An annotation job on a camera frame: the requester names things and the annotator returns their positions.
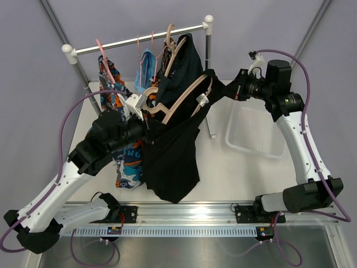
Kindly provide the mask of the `beige hanger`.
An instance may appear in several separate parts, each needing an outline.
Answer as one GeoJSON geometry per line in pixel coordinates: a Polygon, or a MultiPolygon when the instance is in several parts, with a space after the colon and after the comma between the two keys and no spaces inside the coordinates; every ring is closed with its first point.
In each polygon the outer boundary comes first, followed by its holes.
{"type": "Polygon", "coordinates": [[[173,23],[169,24],[167,28],[167,34],[166,34],[166,44],[167,47],[171,50],[171,58],[168,62],[167,68],[165,70],[164,76],[168,77],[170,74],[170,70],[172,67],[172,64],[175,60],[175,57],[177,56],[178,52],[182,48],[183,44],[186,42],[187,37],[184,37],[177,46],[175,46],[175,43],[171,41],[171,31],[175,29],[175,25],[173,23]]]}
{"type": "Polygon", "coordinates": [[[141,110],[156,116],[165,125],[179,120],[179,112],[192,117],[203,107],[201,103],[208,104],[212,87],[213,78],[206,74],[200,75],[185,89],[150,87],[143,93],[147,99],[141,110]]]}

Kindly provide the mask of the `dark navy shorts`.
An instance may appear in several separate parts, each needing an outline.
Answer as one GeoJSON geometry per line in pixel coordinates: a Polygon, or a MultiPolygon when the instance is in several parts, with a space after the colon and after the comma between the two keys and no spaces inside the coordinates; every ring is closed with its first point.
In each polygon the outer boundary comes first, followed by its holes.
{"type": "MultiPolygon", "coordinates": [[[[178,52],[172,64],[170,74],[172,87],[175,87],[177,98],[202,74],[203,68],[200,56],[195,48],[192,34],[187,33],[178,38],[180,42],[187,37],[186,42],[178,52]]],[[[159,94],[156,93],[156,102],[159,102],[159,94]]]]}

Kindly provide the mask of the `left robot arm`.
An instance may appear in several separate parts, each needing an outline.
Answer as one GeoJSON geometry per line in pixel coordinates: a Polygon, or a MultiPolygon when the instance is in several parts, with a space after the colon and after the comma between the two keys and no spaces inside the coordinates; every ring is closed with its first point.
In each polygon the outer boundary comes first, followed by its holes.
{"type": "Polygon", "coordinates": [[[61,212],[68,199],[112,162],[112,153],[140,138],[149,138],[149,114],[132,116],[127,122],[117,111],[103,112],[92,123],[87,137],[60,164],[57,177],[26,207],[9,210],[4,220],[17,233],[23,250],[39,254],[64,234],[95,221],[112,223],[120,216],[120,203],[109,193],[61,212]]]}

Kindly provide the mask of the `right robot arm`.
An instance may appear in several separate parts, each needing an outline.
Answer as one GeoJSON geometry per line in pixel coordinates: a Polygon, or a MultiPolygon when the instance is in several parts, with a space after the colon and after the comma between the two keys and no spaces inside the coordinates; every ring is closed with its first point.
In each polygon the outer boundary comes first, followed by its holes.
{"type": "Polygon", "coordinates": [[[292,68],[285,60],[271,60],[266,75],[257,78],[252,64],[240,69],[234,79],[235,99],[255,98],[264,102],[266,110],[281,131],[288,146],[296,174],[296,185],[278,193],[256,197],[253,217],[264,222],[273,212],[299,213],[326,208],[343,190],[340,178],[333,178],[317,150],[305,111],[298,93],[291,91],[292,68]]]}

